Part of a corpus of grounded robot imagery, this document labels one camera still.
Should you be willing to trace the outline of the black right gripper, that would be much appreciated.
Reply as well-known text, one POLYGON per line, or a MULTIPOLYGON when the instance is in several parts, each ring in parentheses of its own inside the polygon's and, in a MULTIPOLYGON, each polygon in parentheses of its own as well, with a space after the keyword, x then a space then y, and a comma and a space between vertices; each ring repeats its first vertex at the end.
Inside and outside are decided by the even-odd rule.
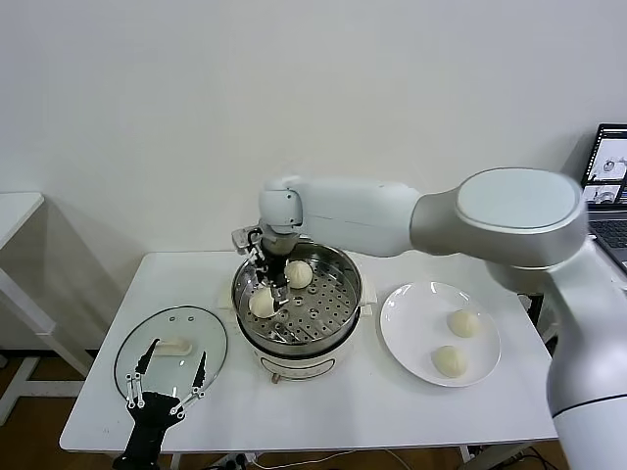
POLYGON ((258 282, 271 282, 273 311, 279 312, 289 302, 289 285, 285 267, 295 248, 294 237, 263 238, 263 248, 248 249, 248 261, 254 267, 258 282))

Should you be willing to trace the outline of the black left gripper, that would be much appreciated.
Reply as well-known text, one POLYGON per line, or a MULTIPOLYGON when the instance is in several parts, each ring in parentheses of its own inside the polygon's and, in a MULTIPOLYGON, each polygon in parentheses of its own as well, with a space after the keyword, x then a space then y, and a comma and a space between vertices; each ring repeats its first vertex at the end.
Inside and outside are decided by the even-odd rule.
POLYGON ((158 459, 168 428, 179 423, 185 410, 204 397, 207 353, 199 361, 190 393, 179 398, 155 392, 143 394, 142 379, 147 372, 159 338, 138 359, 134 371, 125 376, 126 407, 133 419, 133 428, 125 450, 113 461, 114 469, 159 469, 158 459))

